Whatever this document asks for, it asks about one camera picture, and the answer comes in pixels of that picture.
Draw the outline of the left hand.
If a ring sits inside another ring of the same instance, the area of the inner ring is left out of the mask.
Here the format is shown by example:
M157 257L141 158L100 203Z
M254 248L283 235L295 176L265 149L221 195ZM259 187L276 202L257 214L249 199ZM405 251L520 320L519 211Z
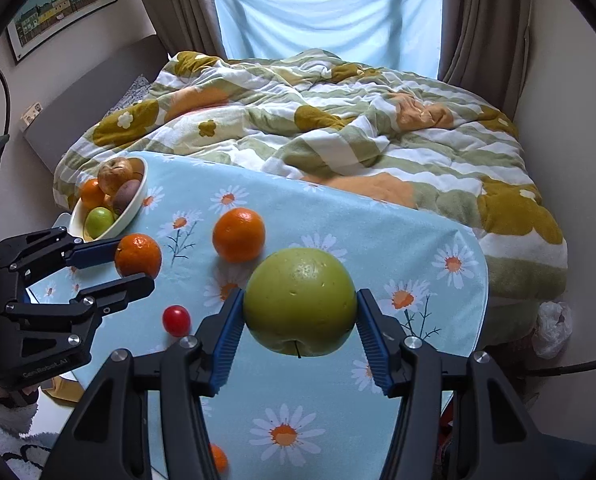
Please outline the left hand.
M39 386L23 388L21 390L8 390L0 385L0 399L13 399L15 401L21 400L27 403L34 403L38 400Z

